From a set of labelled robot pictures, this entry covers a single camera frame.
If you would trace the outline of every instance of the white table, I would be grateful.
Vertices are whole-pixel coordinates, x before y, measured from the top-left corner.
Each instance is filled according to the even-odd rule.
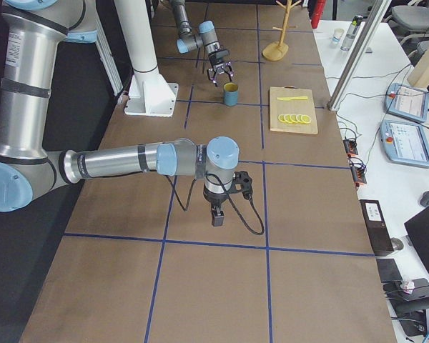
[[[343,28],[346,32],[349,24],[348,21],[321,21],[318,28],[314,30],[322,65],[325,68],[327,85],[331,93],[337,84],[338,79],[336,78],[340,77],[351,52],[340,50],[340,44],[334,46],[331,42],[332,33],[336,28]],[[380,24],[369,47],[373,52],[364,55],[355,76],[383,76],[400,71],[410,63],[387,24]],[[409,84],[406,75],[412,70],[413,67],[411,66],[399,74],[383,78],[352,79],[347,88],[347,93],[362,96],[385,94],[396,75],[394,82]],[[379,135],[376,137],[368,159],[368,152],[374,142],[375,132],[377,132],[380,122],[383,119],[401,121],[398,117],[390,114],[385,116],[384,101],[384,96],[363,99],[358,96],[347,95],[338,111],[339,116],[354,122],[357,131],[362,134],[357,139],[357,149],[359,157],[364,162],[368,161],[366,175],[368,184],[361,186],[357,195],[359,199],[372,199],[380,202],[390,237],[397,237],[404,243],[404,250],[388,256],[388,258],[395,258],[403,279],[425,277],[429,281],[429,274],[416,251],[406,244],[405,235],[407,232],[404,226],[407,220],[423,210],[418,202],[423,192],[429,190],[429,169],[392,163],[385,155]],[[351,123],[343,119],[339,120],[345,122],[349,128],[355,129]],[[429,114],[425,125],[429,126]],[[429,142],[429,130],[425,129],[425,134]],[[347,137],[352,137],[352,134],[347,132]],[[408,342],[398,322],[394,322],[394,328],[398,342]],[[421,342],[422,339],[422,337],[416,337],[415,341]]]

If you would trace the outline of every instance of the cup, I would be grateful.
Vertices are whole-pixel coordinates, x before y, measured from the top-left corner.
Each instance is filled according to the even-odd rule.
[[[235,106],[238,101],[238,85],[227,82],[224,85],[224,105]]]
[[[332,44],[337,45],[338,42],[341,40],[344,32],[344,29],[335,29],[334,35],[332,36]]]

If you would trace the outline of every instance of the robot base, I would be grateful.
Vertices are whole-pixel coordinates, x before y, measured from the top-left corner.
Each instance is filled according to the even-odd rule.
[[[132,78],[125,113],[132,116],[172,116],[177,101],[178,84],[167,83],[159,74],[156,80],[143,82],[140,96],[137,79]]]

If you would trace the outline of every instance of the red object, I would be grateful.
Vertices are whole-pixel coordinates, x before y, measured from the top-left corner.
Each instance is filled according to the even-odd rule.
[[[316,29],[317,25],[320,23],[320,19],[324,11],[324,5],[326,5],[326,0],[317,0],[315,10],[312,15],[312,28],[314,29]]]

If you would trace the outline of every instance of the blue joint cap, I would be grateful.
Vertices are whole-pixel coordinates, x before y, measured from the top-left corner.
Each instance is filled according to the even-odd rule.
[[[186,54],[187,52],[189,52],[187,45],[184,43],[182,39],[177,40],[177,47],[180,54]]]
[[[237,143],[229,137],[216,137],[207,145],[209,160],[222,169],[234,169],[238,165],[239,152]]]
[[[26,206],[33,195],[24,175],[12,166],[0,163],[0,212],[11,212]]]
[[[89,32],[69,32],[64,41],[69,43],[95,43],[97,41],[97,30]]]
[[[210,32],[211,30],[214,30],[215,26],[213,25],[213,22],[211,20],[204,21],[199,25],[199,33],[200,34],[206,34],[207,32]]]
[[[54,5],[57,0],[5,0],[9,6],[25,11],[38,11]]]
[[[157,147],[156,170],[161,175],[173,176],[177,172],[177,151],[173,144],[162,143]]]

